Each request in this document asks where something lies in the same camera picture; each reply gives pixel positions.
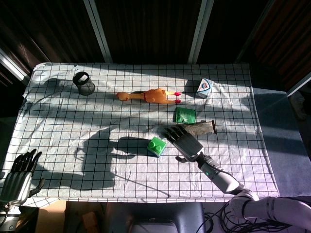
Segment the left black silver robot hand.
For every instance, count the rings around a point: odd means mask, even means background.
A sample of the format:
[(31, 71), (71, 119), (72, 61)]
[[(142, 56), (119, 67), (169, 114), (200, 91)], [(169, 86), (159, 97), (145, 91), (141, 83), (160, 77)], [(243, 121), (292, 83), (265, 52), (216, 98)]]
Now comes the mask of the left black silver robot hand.
[(45, 183), (44, 178), (40, 179), (36, 188), (31, 189), (33, 175), (41, 155), (42, 152), (37, 152), (34, 149), (31, 152), (19, 155), (14, 160), (0, 194), (2, 207), (11, 209), (13, 206), (21, 206), (28, 198), (41, 191)]

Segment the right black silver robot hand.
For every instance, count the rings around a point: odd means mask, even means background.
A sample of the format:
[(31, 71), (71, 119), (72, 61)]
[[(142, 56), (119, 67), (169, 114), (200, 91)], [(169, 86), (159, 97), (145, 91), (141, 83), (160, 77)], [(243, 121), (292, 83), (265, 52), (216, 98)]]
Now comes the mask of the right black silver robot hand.
[(203, 145), (180, 125), (165, 128), (162, 135), (181, 153), (182, 157), (175, 157), (180, 163), (196, 162), (203, 154)]

